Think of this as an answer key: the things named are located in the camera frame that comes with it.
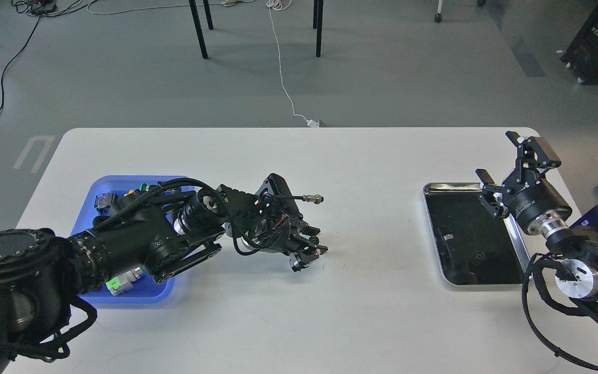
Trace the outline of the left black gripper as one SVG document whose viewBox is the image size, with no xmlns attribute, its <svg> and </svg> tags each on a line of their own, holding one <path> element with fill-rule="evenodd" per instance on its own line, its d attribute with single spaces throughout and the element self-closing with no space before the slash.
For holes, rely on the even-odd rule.
<svg viewBox="0 0 598 374">
<path fill-rule="evenodd" d="M 257 252 L 293 255 L 290 267 L 299 272 L 328 251 L 320 244 L 320 228 L 310 226 L 296 205 L 263 205 L 237 208 L 237 236 L 245 234 L 248 250 L 237 252 L 249 256 Z"/>
</svg>

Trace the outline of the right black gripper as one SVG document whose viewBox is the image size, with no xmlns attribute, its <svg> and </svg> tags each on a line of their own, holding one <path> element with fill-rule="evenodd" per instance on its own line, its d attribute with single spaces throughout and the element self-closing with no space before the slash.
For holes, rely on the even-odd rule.
<svg viewBox="0 0 598 374">
<path fill-rule="evenodd" d="M 562 165 L 554 149 L 542 137 L 522 137 L 517 132 L 507 131 L 506 137 L 517 147 L 514 169 L 505 179 L 505 185 L 495 185 L 485 169 L 476 169 L 481 193 L 479 201 L 489 215 L 496 219 L 513 215 L 525 234 L 538 234 L 530 230 L 530 224 L 548 211 L 557 211 L 563 220 L 572 215 L 573 210 L 558 191 L 546 182 L 546 173 Z M 512 194 L 512 188 L 525 188 Z M 505 199 L 505 203 L 496 198 Z"/>
</svg>

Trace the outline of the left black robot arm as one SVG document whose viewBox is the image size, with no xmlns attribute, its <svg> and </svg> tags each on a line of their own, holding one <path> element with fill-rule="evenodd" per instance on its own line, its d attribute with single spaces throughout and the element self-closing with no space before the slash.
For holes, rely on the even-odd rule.
<svg viewBox="0 0 598 374">
<path fill-rule="evenodd" d="M 137 267 L 164 282 L 217 254 L 224 235 L 242 256 L 280 253 L 303 270 L 327 247 L 297 201 L 323 197 L 292 194 L 277 173 L 254 194 L 177 178 L 115 196 L 106 215 L 73 236 L 0 231 L 0 373 L 18 356 L 68 357 L 69 341 L 97 320 L 83 294 Z"/>
</svg>

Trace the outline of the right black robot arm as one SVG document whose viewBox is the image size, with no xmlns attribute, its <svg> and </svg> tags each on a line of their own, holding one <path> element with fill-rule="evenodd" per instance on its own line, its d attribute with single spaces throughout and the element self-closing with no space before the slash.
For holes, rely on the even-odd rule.
<svg viewBox="0 0 598 374">
<path fill-rule="evenodd" d="M 598 205 L 572 225 L 566 223 L 572 208 L 548 182 L 546 173 L 561 161 L 541 137 L 522 137 L 508 131 L 517 150 L 510 175 L 496 185 L 489 173 L 477 169 L 482 183 L 479 201 L 494 218 L 512 216 L 524 234 L 543 236 L 548 253 L 534 254 L 522 280 L 522 308 L 535 336 L 557 357 L 598 371 L 598 366 L 579 359 L 551 343 L 530 317 L 527 294 L 530 282 L 543 302 L 569 316 L 590 317 L 598 324 Z"/>
</svg>

